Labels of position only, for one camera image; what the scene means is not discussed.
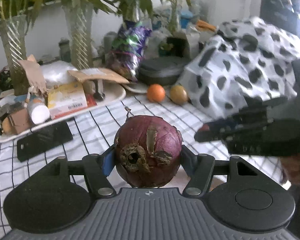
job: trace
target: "orange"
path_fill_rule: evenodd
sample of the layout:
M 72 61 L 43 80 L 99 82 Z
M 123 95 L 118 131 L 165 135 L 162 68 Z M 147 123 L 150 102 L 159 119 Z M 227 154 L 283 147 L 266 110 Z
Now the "orange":
M 164 88 L 158 84 L 153 84 L 148 88 L 147 98 L 150 102 L 161 102 L 165 96 L 166 92 Z

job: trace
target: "white checkered cloth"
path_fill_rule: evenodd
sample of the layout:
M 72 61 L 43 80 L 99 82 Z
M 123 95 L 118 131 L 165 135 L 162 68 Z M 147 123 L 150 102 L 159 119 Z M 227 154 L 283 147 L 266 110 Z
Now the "white checkered cloth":
M 68 160 L 81 160 L 91 153 L 102 154 L 114 142 L 114 135 L 124 124 L 126 114 L 124 107 L 132 109 L 133 115 L 156 115 L 162 117 L 181 131 L 184 144 L 195 154 L 208 153 L 217 160 L 228 160 L 229 154 L 221 142 L 200 144 L 194 141 L 194 133 L 204 122 L 211 119 L 191 104 L 176 106 L 169 99 L 163 103 L 150 103 L 144 95 L 126 98 L 123 101 L 94 111 L 81 114 L 68 125 L 73 140 L 42 153 L 26 162 L 17 159 L 17 141 L 0 144 L 0 238 L 11 228 L 4 215 L 2 205 L 7 194 L 20 183 L 29 178 L 47 163 L 58 156 L 66 156 Z M 277 158 L 243 156 L 252 165 L 263 171 L 274 181 L 280 182 L 282 177 L 281 164 Z M 86 189 L 83 176 L 71 176 L 71 181 Z M 110 183 L 118 191 L 121 187 L 130 187 L 114 170 L 108 177 Z M 182 167 L 167 187 L 179 187 L 180 191 L 189 181 Z

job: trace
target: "small bottle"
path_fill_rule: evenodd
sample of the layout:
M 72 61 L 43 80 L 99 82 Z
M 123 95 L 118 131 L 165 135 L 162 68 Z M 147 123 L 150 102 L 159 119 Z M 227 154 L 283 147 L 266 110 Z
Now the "small bottle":
M 71 63 L 71 53 L 69 40 L 62 38 L 59 42 L 60 57 L 62 61 Z

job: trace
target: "human hand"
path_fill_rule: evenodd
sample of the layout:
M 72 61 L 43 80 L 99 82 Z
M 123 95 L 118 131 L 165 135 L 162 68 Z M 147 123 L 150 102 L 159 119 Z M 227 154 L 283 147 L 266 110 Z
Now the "human hand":
M 280 158 L 281 165 L 291 184 L 300 184 L 300 153 Z

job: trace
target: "black and white spotted cloth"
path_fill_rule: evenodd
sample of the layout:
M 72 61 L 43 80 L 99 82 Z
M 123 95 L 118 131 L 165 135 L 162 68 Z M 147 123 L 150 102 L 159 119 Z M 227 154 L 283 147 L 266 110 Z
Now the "black and white spotted cloth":
M 224 22 L 217 35 L 178 80 L 194 106 L 213 118 L 226 117 L 250 100 L 294 98 L 291 62 L 300 39 L 258 17 Z

